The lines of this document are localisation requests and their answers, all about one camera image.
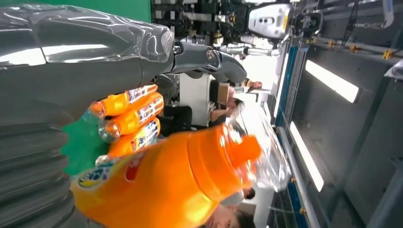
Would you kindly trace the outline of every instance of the man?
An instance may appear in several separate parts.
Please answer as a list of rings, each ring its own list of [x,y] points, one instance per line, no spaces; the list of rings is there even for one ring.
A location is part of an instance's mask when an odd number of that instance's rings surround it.
[[[235,207],[218,205],[207,222],[199,228],[256,228],[253,216]]]

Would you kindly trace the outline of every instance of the cable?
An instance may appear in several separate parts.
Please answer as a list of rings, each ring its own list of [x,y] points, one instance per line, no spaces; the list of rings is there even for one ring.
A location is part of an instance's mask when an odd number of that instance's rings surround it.
[[[273,211],[277,211],[277,212],[281,212],[281,213],[286,213],[286,214],[295,214],[295,213],[299,213],[299,211],[292,211],[292,210],[283,210],[280,208],[275,208],[272,206],[267,206],[269,209],[273,210]]]

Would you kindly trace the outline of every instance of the plastic bottle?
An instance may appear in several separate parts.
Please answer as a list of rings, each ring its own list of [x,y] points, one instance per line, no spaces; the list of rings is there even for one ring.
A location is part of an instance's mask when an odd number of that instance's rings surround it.
[[[163,96],[153,92],[133,103],[123,114],[100,124],[98,133],[106,142],[115,142],[122,135],[133,134],[163,109]]]
[[[105,116],[117,116],[124,113],[131,104],[142,97],[157,91],[157,85],[146,85],[118,95],[110,95],[104,100],[93,102],[84,114],[84,119],[98,123]]]
[[[76,206],[111,228],[194,228],[227,196],[252,183],[254,136],[227,126],[183,132],[139,153],[90,169],[72,181]]]
[[[160,129],[160,121],[154,118],[136,133],[122,136],[117,142],[110,145],[107,159],[111,160],[123,155],[133,154],[148,146],[152,140],[157,138]]]

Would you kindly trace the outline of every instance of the robotic hand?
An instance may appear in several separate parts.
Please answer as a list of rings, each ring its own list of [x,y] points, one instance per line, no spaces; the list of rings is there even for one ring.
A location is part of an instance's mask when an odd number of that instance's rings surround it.
[[[195,79],[207,73],[220,82],[230,80],[241,83],[246,79],[246,71],[240,62],[226,53],[213,50],[210,46],[177,42],[173,52],[173,73],[186,73]]]
[[[163,73],[240,82],[235,59],[174,43],[167,27],[73,6],[0,8],[0,227],[102,227],[74,207],[60,153],[90,103]]]

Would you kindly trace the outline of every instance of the metal frame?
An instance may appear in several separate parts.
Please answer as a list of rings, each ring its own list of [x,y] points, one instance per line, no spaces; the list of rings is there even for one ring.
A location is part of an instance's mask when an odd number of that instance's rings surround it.
[[[289,164],[293,173],[293,176],[296,179],[297,189],[301,198],[301,202],[306,211],[306,218],[310,228],[320,228],[319,221],[317,220],[316,213],[313,209],[312,203],[309,199],[308,192],[304,181],[302,179],[301,172],[299,171],[297,161],[295,160],[294,154],[292,152],[290,143],[288,141],[287,133],[283,127],[277,128],[277,133],[280,135],[280,141],[283,145],[283,149],[287,158],[289,160]]]
[[[397,199],[403,193],[403,161],[395,157],[391,158],[390,161],[397,167],[396,172],[366,228],[386,227],[385,223],[388,219],[388,215],[395,206]]]

